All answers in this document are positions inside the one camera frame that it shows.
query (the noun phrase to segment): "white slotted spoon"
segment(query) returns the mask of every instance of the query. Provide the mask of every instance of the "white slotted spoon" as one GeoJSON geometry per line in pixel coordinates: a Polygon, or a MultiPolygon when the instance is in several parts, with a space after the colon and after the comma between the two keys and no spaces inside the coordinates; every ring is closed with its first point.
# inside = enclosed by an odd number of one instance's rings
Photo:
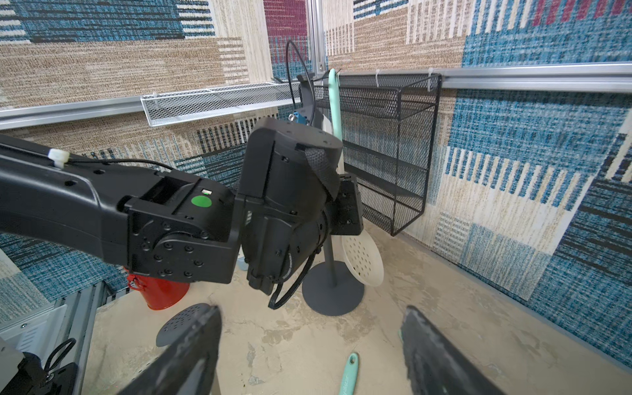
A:
{"type": "MultiPolygon", "coordinates": [[[[323,131],[333,134],[333,127],[327,117],[323,118],[323,131]]],[[[342,154],[337,168],[338,174],[344,173],[342,154]]],[[[344,263],[353,277],[364,285],[377,287],[384,280],[384,264],[380,250],[366,229],[358,236],[331,236],[340,242],[344,252],[344,263]]]]}

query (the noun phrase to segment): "black mesh wire rack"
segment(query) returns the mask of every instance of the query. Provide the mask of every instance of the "black mesh wire rack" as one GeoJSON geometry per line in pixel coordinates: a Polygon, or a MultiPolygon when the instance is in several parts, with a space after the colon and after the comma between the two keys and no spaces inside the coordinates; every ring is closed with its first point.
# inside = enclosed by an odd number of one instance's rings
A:
{"type": "MultiPolygon", "coordinates": [[[[358,176],[364,216],[392,236],[425,209],[441,76],[340,76],[344,169],[358,176]]],[[[327,85],[315,87],[329,109],[327,85]]]]}

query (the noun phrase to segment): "white cable tie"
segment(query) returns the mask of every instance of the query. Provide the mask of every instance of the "white cable tie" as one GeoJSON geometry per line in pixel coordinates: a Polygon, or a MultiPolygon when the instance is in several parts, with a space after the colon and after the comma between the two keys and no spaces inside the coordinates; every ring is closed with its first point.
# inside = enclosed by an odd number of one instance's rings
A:
{"type": "Polygon", "coordinates": [[[52,159],[52,161],[55,163],[56,168],[63,169],[64,165],[66,164],[66,162],[68,162],[68,159],[70,158],[70,152],[51,148],[51,150],[48,151],[48,158],[52,159]]]}

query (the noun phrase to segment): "black strap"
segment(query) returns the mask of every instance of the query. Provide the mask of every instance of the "black strap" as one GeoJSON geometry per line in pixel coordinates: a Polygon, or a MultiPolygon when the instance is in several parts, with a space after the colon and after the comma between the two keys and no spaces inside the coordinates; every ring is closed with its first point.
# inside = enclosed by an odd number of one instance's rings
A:
{"type": "Polygon", "coordinates": [[[303,271],[301,271],[301,274],[298,275],[298,279],[296,279],[294,284],[292,284],[288,292],[285,292],[285,295],[283,295],[283,297],[279,300],[279,302],[277,302],[276,300],[281,294],[281,288],[283,287],[283,283],[279,283],[277,285],[277,288],[274,290],[274,293],[270,297],[270,302],[268,302],[269,308],[273,310],[278,309],[279,307],[283,306],[285,302],[287,302],[292,297],[292,295],[294,295],[294,292],[296,292],[296,290],[298,289],[298,286],[301,285],[301,283],[303,282],[303,279],[307,275],[307,272],[312,267],[312,263],[314,262],[315,257],[316,257],[316,251],[314,251],[310,255],[310,257],[307,258],[307,262],[305,262],[305,267],[303,268],[303,271]]]}
{"type": "Polygon", "coordinates": [[[44,364],[44,373],[48,374],[51,370],[55,369],[57,365],[59,365],[59,362],[61,362],[61,360],[64,359],[64,357],[70,352],[70,350],[73,348],[76,342],[77,340],[71,337],[67,339],[66,341],[63,341],[59,346],[55,347],[52,353],[48,356],[46,363],[44,364]],[[64,351],[61,352],[61,354],[57,357],[55,362],[51,365],[52,357],[55,356],[57,353],[59,353],[61,349],[63,348],[64,348],[64,351]]]}
{"type": "Polygon", "coordinates": [[[340,189],[340,177],[336,169],[329,165],[327,154],[322,148],[306,148],[305,157],[319,181],[327,190],[331,200],[335,200],[340,189]]]}

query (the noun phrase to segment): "green circle sticker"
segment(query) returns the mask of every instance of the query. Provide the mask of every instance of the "green circle sticker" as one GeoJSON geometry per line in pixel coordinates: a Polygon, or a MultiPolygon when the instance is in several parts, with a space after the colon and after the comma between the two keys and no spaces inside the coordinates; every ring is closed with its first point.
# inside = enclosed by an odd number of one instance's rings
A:
{"type": "Polygon", "coordinates": [[[210,207],[213,202],[211,202],[208,197],[199,195],[191,199],[191,203],[195,204],[197,207],[210,207]]]}

